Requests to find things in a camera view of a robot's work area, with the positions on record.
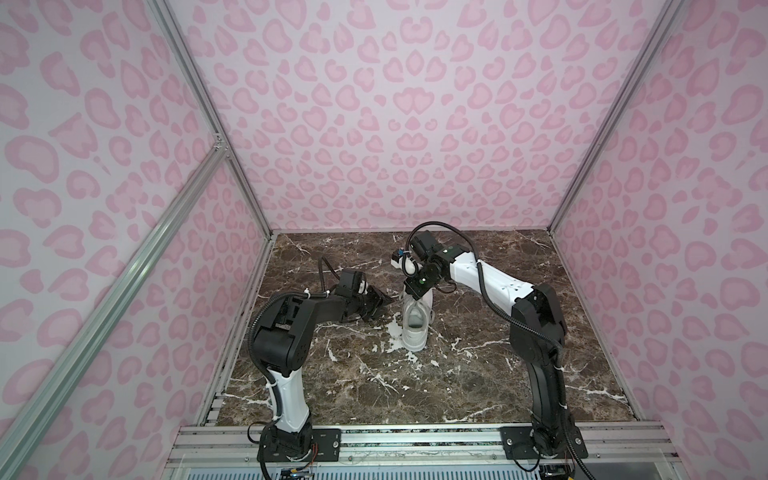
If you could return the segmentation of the white sneaker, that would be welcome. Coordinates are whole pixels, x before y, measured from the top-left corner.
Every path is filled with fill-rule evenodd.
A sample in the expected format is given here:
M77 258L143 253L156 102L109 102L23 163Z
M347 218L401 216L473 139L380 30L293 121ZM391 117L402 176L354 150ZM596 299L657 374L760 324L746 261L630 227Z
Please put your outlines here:
M420 299L415 299L408 293L403 294L401 340L410 352L419 352L426 346L428 327L434 314L433 299L432 290Z

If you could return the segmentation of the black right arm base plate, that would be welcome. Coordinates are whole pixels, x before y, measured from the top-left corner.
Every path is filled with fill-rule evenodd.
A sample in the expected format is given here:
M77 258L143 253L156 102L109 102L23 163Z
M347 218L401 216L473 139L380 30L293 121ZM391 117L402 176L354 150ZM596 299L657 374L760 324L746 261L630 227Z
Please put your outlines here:
M589 457L586 441L577 427L561 433L553 447L546 443L546 436L537 433L530 424L502 426L499 433L507 460L564 460L566 456L583 460Z

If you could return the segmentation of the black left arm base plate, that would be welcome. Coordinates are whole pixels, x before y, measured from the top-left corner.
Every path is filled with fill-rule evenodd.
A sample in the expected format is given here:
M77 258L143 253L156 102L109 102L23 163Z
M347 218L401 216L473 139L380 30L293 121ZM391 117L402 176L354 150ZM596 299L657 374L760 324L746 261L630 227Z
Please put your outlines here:
M342 431L337 428L306 427L287 432L269 427L261 435L257 458L265 463L337 462Z

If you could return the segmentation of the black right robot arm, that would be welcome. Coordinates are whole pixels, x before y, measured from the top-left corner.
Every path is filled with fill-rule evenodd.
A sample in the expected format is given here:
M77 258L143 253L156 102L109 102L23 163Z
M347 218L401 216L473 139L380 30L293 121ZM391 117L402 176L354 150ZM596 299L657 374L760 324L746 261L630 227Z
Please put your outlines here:
M426 222L412 231L406 246L393 252L391 263L405 275L405 292L420 299L441 282L468 287L510 327L512 351L526 365L532 408L532 447L552 458L565 449L570 424L562 357L567 334L559 299L548 285L519 280L479 258L474 242L458 230L466 244L445 245Z

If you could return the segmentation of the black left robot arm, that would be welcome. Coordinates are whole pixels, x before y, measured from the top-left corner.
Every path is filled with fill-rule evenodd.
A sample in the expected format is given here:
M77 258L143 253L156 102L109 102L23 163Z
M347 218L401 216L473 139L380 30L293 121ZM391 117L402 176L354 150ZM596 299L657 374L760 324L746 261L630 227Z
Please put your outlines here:
M393 298L359 270L344 269L338 282L317 292L286 291L270 297L246 334L248 356L269 391L272 419L263 438L268 448L297 458L311 448L311 411L303 388L306 362L316 327L360 318L374 319Z

